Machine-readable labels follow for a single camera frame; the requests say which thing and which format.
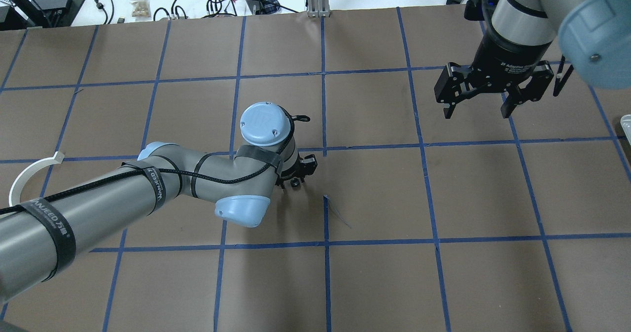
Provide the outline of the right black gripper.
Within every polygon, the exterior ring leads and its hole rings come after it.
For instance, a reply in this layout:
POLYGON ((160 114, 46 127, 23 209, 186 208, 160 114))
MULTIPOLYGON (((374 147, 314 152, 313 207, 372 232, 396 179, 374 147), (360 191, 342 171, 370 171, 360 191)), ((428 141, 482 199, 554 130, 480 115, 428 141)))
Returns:
POLYGON ((549 85, 559 96, 574 67, 557 71, 543 60, 555 31, 540 0, 469 0, 464 10, 469 21, 485 22, 486 31, 471 65, 446 64, 433 88, 437 103, 451 119, 458 103, 479 94, 506 93, 503 119, 519 105, 539 101, 549 85))

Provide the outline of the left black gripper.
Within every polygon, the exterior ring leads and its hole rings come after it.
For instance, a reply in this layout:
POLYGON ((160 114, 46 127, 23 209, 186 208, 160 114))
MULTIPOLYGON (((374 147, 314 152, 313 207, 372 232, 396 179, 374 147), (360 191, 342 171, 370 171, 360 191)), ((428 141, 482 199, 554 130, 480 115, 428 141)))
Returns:
POLYGON ((306 181, 307 176, 314 174, 318 166, 317 158, 314 154, 309 154, 304 157, 297 157, 296 162, 288 170, 284 170, 280 177, 277 178, 276 186, 285 189, 286 183, 290 186, 290 180, 298 178, 301 184, 306 181))

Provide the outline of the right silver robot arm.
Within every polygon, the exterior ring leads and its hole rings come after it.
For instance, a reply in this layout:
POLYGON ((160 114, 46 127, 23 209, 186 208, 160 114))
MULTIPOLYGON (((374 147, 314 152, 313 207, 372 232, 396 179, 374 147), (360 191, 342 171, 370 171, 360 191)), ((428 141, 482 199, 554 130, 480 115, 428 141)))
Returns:
POLYGON ((469 0, 464 17, 486 24, 471 65, 446 64, 433 91, 450 119, 480 94, 505 93, 502 117, 558 96, 576 72, 596 88, 630 87, 630 0, 469 0))

